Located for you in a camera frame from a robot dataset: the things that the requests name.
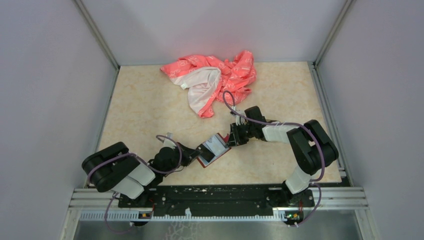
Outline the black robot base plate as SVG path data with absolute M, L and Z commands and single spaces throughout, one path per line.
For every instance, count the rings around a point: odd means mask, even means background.
M 280 184 L 176 185 L 157 186 L 136 199 L 118 197 L 120 208 L 154 208 L 155 217 L 183 216 L 189 209 L 194 217 L 270 216 L 273 208 L 315 206 L 310 189 L 291 194 Z

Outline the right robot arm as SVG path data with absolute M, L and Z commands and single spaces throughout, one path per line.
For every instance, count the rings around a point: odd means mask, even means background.
M 271 121 L 258 106 L 236 113 L 235 119 L 230 125 L 228 147 L 245 145 L 252 138 L 291 146 L 297 167 L 282 183 L 281 199 L 287 206 L 295 206 L 310 183 L 322 179 L 325 168 L 339 158 L 334 142 L 315 119 L 304 124 Z

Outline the aluminium front frame rail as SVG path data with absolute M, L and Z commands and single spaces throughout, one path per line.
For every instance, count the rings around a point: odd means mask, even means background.
M 86 221 L 108 220 L 127 222 L 172 221 L 288 221 L 304 217 L 312 210 L 345 211 L 366 210 L 369 207 L 365 192 L 360 187 L 310 187 L 315 200 L 314 207 L 274 207 L 270 216 L 192 216 L 186 209 L 183 216 L 154 216 L 153 207 L 120 208 L 118 198 L 112 191 L 98 192 L 95 188 L 76 188 L 69 204 L 70 210 L 80 211 L 80 219 Z

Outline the red card holder wallet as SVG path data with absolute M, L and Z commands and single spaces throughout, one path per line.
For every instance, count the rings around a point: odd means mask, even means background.
M 209 163 L 203 162 L 199 157 L 197 158 L 203 168 L 211 165 L 214 161 L 222 157 L 231 149 L 231 147 L 227 146 L 229 136 L 229 134 L 222 136 L 220 133 L 216 133 L 200 144 L 205 145 L 211 152 L 215 154 L 215 158 Z

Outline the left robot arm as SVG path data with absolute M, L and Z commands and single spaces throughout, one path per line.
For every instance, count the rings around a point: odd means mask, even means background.
M 147 190 L 189 166 L 202 153 L 201 147 L 189 148 L 165 138 L 158 153 L 145 161 L 120 141 L 88 156 L 81 167 L 88 183 L 98 192 L 113 191 L 127 196 L 136 206 L 144 207 L 150 200 Z

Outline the pink and white cloth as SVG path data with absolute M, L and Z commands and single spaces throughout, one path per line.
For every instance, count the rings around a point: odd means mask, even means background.
M 237 105 L 244 101 L 252 93 L 248 86 L 257 79 L 254 55 L 248 50 L 233 60 L 192 54 L 165 64 L 160 70 L 174 85 L 188 90 L 188 105 L 200 118 L 214 115 L 214 102 Z

